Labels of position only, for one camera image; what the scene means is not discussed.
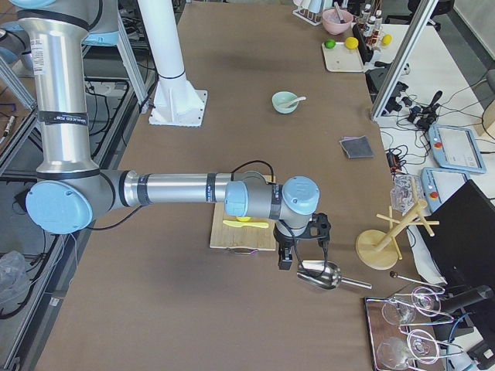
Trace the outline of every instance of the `lemon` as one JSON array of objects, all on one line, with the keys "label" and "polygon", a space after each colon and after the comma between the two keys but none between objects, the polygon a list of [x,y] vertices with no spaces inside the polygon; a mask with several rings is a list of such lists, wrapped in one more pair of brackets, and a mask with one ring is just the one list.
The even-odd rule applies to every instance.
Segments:
[{"label": "lemon", "polygon": [[327,49],[333,49],[333,48],[335,48],[335,45],[336,45],[336,42],[334,39],[328,39],[325,41],[325,47]]},{"label": "lemon", "polygon": [[355,37],[348,37],[344,43],[347,49],[356,49],[359,45],[359,41]]},{"label": "lemon", "polygon": [[388,45],[392,42],[392,35],[385,35],[383,39],[381,40],[381,43],[384,45]]}]

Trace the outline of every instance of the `small bowl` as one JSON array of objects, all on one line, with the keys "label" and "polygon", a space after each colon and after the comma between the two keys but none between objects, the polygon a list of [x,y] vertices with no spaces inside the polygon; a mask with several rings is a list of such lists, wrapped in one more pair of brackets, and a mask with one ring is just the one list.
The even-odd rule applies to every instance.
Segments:
[{"label": "small bowl", "polygon": [[340,35],[345,32],[354,20],[354,16],[349,12],[342,9],[340,12],[342,13],[343,20],[346,21],[345,23],[340,23],[339,15],[337,14],[337,10],[335,10],[335,8],[327,9],[322,14],[323,28],[330,35]]},{"label": "small bowl", "polygon": [[278,93],[273,94],[271,97],[271,103],[273,104],[273,108],[280,114],[291,114],[294,110],[299,106],[299,102],[295,102],[290,107],[280,107],[280,104],[290,102],[293,99],[296,99],[297,95],[291,93],[290,91],[279,91]]}]

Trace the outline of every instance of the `bottle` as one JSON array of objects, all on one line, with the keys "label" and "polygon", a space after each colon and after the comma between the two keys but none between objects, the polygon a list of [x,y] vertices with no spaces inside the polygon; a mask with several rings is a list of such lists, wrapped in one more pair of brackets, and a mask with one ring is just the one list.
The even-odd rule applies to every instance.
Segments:
[{"label": "bottle", "polygon": [[381,18],[381,10],[377,10],[376,19],[374,21],[373,31],[371,33],[371,39],[369,45],[371,47],[376,46],[378,44],[378,36],[380,35],[381,22],[383,19]]},{"label": "bottle", "polygon": [[371,35],[374,30],[374,22],[376,18],[374,15],[372,15],[369,19],[368,22],[366,22],[366,25],[364,25],[363,28],[363,37],[366,39],[366,44],[368,44],[371,41]]},{"label": "bottle", "polygon": [[364,9],[361,10],[361,16],[357,20],[357,27],[359,27],[360,29],[364,29],[364,26],[366,25],[370,13],[371,13],[371,4],[366,4],[364,6]]}]

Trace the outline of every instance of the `blue cable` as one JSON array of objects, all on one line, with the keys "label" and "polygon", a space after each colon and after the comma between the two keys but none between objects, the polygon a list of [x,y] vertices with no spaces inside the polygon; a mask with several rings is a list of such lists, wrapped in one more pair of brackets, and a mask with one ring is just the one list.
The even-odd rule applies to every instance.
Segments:
[{"label": "blue cable", "polygon": [[[447,338],[447,342],[452,342],[453,341],[453,335],[454,335],[454,331],[456,330],[456,327],[457,325],[465,318],[467,317],[468,315],[470,315],[471,313],[464,313],[463,315],[461,315],[459,318],[456,319],[456,321],[454,322],[454,324],[452,325],[452,328],[450,329],[450,333],[449,333],[449,337]],[[449,357],[446,357],[445,358],[445,371],[449,371]]]}]

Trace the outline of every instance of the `pink bowl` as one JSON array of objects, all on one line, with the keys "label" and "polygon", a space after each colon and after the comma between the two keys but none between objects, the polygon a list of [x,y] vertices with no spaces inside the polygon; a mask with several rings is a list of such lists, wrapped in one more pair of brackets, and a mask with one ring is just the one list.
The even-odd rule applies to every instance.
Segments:
[{"label": "pink bowl", "polygon": [[349,12],[342,9],[340,12],[342,13],[344,21],[346,21],[345,23],[340,23],[339,16],[337,15],[335,8],[327,9],[322,14],[323,27],[330,35],[339,35],[346,31],[354,20],[354,16]]}]

